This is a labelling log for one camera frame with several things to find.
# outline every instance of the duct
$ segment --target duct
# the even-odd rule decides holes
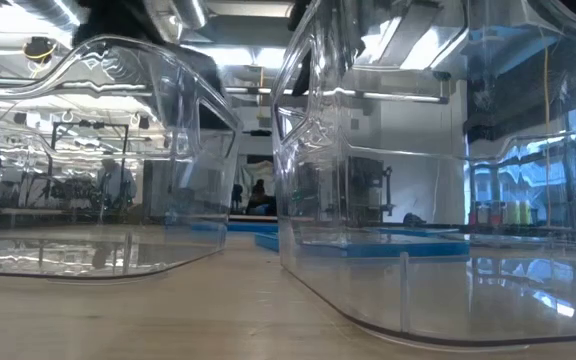
[[[204,0],[171,0],[171,3],[184,28],[197,30],[208,22],[208,7]]]
[[[75,0],[8,0],[8,2],[68,34],[72,34],[88,15],[88,11],[77,5]]]
[[[144,7],[146,8],[146,12],[148,13],[148,16],[152,19],[153,25],[155,25],[155,28],[157,29],[159,35],[161,35],[162,39],[169,43],[178,43],[179,42],[178,34],[172,34],[172,32],[169,31],[167,28],[168,26],[165,23],[166,20],[163,20],[159,16],[160,5],[161,5],[160,1],[158,0],[144,0]]]
[[[217,15],[288,17],[292,1],[210,0],[208,8]]]

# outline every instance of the blue tray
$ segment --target blue tray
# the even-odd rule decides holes
[[[446,240],[433,237],[395,235],[390,237],[367,237],[372,242],[361,243],[363,237],[355,237],[355,242],[337,245],[301,243],[301,248],[310,255],[352,258],[393,258],[408,253],[411,258],[469,256],[470,244],[467,241]]]
[[[262,248],[279,252],[279,237],[277,234],[255,234],[255,244]]]

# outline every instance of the blue mat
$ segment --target blue mat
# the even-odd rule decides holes
[[[277,234],[255,234],[255,244],[273,251],[279,251]],[[446,241],[433,238],[415,239],[400,236],[389,243],[383,244],[307,244],[300,247],[310,256],[321,257],[352,257],[352,258],[396,258],[407,252],[411,258],[424,257],[457,257],[464,261],[470,255],[470,244],[462,241]]]
[[[191,229],[194,231],[217,231],[217,224],[193,224]],[[228,231],[254,232],[254,233],[278,233],[279,226],[272,223],[249,223],[249,222],[231,222],[228,223]]]
[[[323,257],[349,258],[393,258],[406,252],[410,257],[468,256],[470,246],[467,243],[425,243],[425,244],[349,244],[309,245],[302,244],[309,255]]]
[[[276,234],[279,232],[279,225],[273,223],[231,222],[228,223],[228,231]]]
[[[279,237],[277,237],[277,234],[255,234],[255,244],[262,248],[279,252]]]

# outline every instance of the person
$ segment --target person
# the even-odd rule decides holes
[[[239,211],[239,204],[241,204],[241,194],[244,192],[244,187],[239,185],[239,184],[235,184],[232,186],[232,196],[231,196],[231,212],[233,214],[237,213]]]
[[[103,203],[113,209],[130,204],[137,195],[132,173],[122,169],[114,159],[103,159],[101,164],[103,167],[97,172],[97,188],[103,194]]]
[[[266,189],[264,189],[264,181],[257,180],[255,186],[252,187],[250,199],[248,199],[248,206],[246,207],[246,214],[253,215],[260,211],[265,213],[265,209],[257,209],[260,206],[268,204],[268,197],[266,196]]]
[[[259,179],[255,186],[252,187],[252,195],[257,197],[263,197],[266,195],[266,189],[264,188],[264,180]]]

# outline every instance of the window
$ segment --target window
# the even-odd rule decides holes
[[[284,93],[277,99],[275,111],[279,136],[282,139],[306,119],[308,93],[303,90],[307,90],[310,82],[310,51],[309,46],[301,49]]]
[[[203,101],[199,102],[199,142],[205,151],[228,157],[235,131]]]

